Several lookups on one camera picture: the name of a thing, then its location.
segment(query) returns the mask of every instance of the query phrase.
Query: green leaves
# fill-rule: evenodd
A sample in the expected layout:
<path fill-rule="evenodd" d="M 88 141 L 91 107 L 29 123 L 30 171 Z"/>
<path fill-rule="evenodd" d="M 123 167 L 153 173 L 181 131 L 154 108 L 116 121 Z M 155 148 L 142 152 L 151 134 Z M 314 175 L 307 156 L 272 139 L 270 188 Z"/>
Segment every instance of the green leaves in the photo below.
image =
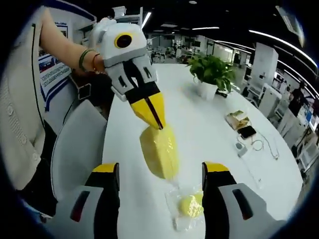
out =
<path fill-rule="evenodd" d="M 231 91 L 230 82 L 235 79 L 235 74 L 232 66 L 223 62 L 220 58 L 209 56 L 193 56 L 188 61 L 190 72 L 199 80 L 208 84 L 217 85 L 217 87 L 224 91 Z"/>

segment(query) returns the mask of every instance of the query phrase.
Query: beige cardigan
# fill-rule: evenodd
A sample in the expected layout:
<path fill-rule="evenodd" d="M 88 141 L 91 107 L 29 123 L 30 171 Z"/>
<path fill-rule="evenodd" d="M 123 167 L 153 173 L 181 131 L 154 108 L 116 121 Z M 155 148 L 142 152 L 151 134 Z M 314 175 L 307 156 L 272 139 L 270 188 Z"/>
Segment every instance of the beige cardigan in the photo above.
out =
<path fill-rule="evenodd" d="M 41 160 L 45 138 L 40 119 L 44 114 L 44 100 L 38 66 L 43 10 L 42 7 L 34 14 L 18 38 L 0 86 L 1 151 L 7 173 L 18 190 L 32 179 Z"/>

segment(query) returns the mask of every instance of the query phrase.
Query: ceiling light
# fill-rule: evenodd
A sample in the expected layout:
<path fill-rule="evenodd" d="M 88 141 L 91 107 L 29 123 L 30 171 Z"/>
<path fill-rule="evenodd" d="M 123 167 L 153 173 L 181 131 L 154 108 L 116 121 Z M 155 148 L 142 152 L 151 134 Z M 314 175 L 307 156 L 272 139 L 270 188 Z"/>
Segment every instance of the ceiling light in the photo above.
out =
<path fill-rule="evenodd" d="M 148 12 L 148 14 L 146 14 L 146 17 L 142 23 L 142 29 L 145 26 L 145 24 L 147 23 L 147 21 L 149 20 L 149 17 L 151 16 L 151 12 Z"/>
<path fill-rule="evenodd" d="M 316 93 L 317 96 L 319 96 L 319 93 L 314 89 L 314 87 L 302 76 L 300 75 L 297 71 L 295 71 L 293 68 L 291 68 L 289 65 L 287 65 L 286 63 L 278 60 L 279 63 L 283 64 L 284 66 L 288 67 L 290 70 L 292 70 L 293 72 L 295 72 L 301 79 L 303 79 L 309 86 L 310 88 Z"/>
<path fill-rule="evenodd" d="M 247 48 L 247 49 L 250 49 L 250 50 L 255 51 L 255 49 L 254 49 L 254 48 L 251 48 L 251 47 L 248 47 L 248 46 L 239 45 L 239 44 L 237 44 L 237 43 L 232 43 L 232 42 L 228 42 L 228 41 L 217 41 L 217 42 L 227 43 L 227 44 L 233 44 L 233 45 L 236 45 L 236 46 L 245 47 L 245 48 Z"/>
<path fill-rule="evenodd" d="M 299 59 L 297 56 L 294 56 L 292 53 L 286 51 L 286 50 L 283 49 L 283 48 L 280 48 L 279 46 L 274 45 L 274 47 L 276 47 L 276 48 L 278 48 L 278 49 L 280 49 L 280 50 L 286 52 L 287 54 L 291 55 L 293 58 L 299 60 L 299 61 L 300 61 L 301 63 L 303 63 L 314 75 L 317 76 L 317 74 L 316 74 L 305 62 L 303 62 L 303 61 L 302 61 L 301 59 Z"/>
<path fill-rule="evenodd" d="M 164 24 L 162 24 L 161 26 L 163 26 L 163 27 L 177 27 L 177 25 L 168 24 L 168 23 L 164 23 Z"/>
<path fill-rule="evenodd" d="M 286 44 L 287 46 L 291 47 L 292 49 L 295 49 L 296 51 L 298 51 L 300 54 L 302 54 L 304 57 L 306 57 L 311 63 L 313 63 L 316 67 L 317 67 L 317 64 L 316 62 L 310 57 L 308 56 L 306 53 L 304 53 L 302 50 L 300 50 L 299 48 L 295 47 L 294 45 L 290 44 L 289 42 L 286 42 L 280 38 L 277 38 L 275 36 L 272 36 L 272 35 L 269 35 L 269 34 L 265 34 L 265 33 L 262 33 L 262 32 L 258 32 L 258 31 L 253 31 L 253 30 L 249 30 L 249 32 L 251 33 L 255 33 L 255 34 L 259 34 L 259 35 L 262 35 L 262 36 L 266 36 L 266 37 L 270 37 L 272 39 L 275 39 L 277 41 L 280 41 L 281 43 L 283 44 Z"/>
<path fill-rule="evenodd" d="M 243 49 L 240 49 L 240 48 L 235 48 L 235 47 L 234 47 L 234 49 L 236 49 L 236 50 L 238 50 L 238 51 L 243 51 L 243 52 L 246 52 L 246 53 L 248 53 L 248 54 L 251 54 L 251 52 L 249 52 L 249 51 L 245 51 L 245 50 L 243 50 Z"/>
<path fill-rule="evenodd" d="M 307 87 L 305 87 L 305 90 L 308 91 L 308 93 L 315 99 L 315 96 L 313 95 L 313 93 L 310 92 L 310 90 Z"/>
<path fill-rule="evenodd" d="M 193 28 L 192 30 L 203 30 L 203 29 L 219 29 L 219 27 L 218 26 L 199 27 L 199 28 Z"/>
<path fill-rule="evenodd" d="M 299 82 L 300 83 L 300 80 L 297 78 L 297 77 L 295 77 L 293 74 L 291 74 L 289 71 L 287 71 L 287 70 L 284 70 L 288 75 L 290 75 L 292 78 L 294 78 L 297 82 Z"/>

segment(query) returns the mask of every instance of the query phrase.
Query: smartphone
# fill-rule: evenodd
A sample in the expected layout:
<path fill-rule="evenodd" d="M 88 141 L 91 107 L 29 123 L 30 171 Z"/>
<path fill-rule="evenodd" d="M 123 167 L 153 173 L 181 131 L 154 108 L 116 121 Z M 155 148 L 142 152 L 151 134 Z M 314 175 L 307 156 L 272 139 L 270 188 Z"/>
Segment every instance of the smartphone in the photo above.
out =
<path fill-rule="evenodd" d="M 256 131 L 251 126 L 240 128 L 237 132 L 241 135 L 243 139 L 247 139 L 256 134 Z"/>

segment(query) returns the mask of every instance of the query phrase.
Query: camera lens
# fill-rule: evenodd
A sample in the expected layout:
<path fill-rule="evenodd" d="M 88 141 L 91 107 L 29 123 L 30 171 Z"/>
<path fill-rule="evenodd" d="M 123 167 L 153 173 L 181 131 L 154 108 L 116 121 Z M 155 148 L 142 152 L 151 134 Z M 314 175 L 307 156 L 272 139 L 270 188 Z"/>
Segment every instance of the camera lens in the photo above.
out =
<path fill-rule="evenodd" d="M 119 48 L 125 48 L 130 45 L 132 42 L 132 38 L 129 35 L 123 35 L 120 36 L 119 39 L 117 40 L 116 44 Z"/>

